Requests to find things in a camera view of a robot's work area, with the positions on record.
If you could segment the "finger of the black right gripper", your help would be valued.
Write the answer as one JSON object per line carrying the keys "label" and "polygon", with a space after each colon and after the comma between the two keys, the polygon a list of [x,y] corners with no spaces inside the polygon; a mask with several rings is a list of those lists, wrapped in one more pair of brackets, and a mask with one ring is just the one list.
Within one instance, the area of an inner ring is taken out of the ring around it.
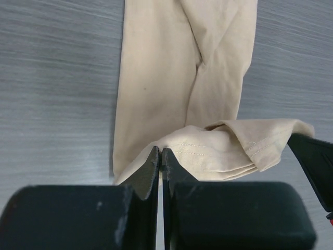
{"label": "finger of the black right gripper", "polygon": [[332,212],[332,143],[294,133],[288,146],[300,163],[320,204]]}

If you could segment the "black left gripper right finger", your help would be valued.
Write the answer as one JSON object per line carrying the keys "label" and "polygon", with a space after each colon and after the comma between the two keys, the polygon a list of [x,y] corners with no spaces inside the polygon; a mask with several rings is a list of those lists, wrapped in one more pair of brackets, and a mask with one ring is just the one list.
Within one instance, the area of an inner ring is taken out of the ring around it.
{"label": "black left gripper right finger", "polygon": [[283,182],[204,182],[162,151],[166,249],[312,249],[300,195]]}

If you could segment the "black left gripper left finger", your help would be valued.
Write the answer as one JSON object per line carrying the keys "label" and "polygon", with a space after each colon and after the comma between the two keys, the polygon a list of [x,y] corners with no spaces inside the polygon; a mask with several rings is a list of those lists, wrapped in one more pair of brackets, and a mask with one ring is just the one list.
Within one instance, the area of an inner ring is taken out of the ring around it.
{"label": "black left gripper left finger", "polygon": [[31,185],[1,215],[1,249],[155,249],[159,149],[120,185]]}

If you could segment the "beige t shirt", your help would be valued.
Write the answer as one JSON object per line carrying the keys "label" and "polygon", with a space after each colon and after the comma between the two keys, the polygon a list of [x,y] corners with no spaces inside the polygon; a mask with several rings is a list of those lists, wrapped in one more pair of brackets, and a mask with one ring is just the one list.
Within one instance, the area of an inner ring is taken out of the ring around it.
{"label": "beige t shirt", "polygon": [[114,181],[154,146],[201,181],[278,164],[298,119],[237,119],[251,64],[257,1],[126,1],[113,144]]}

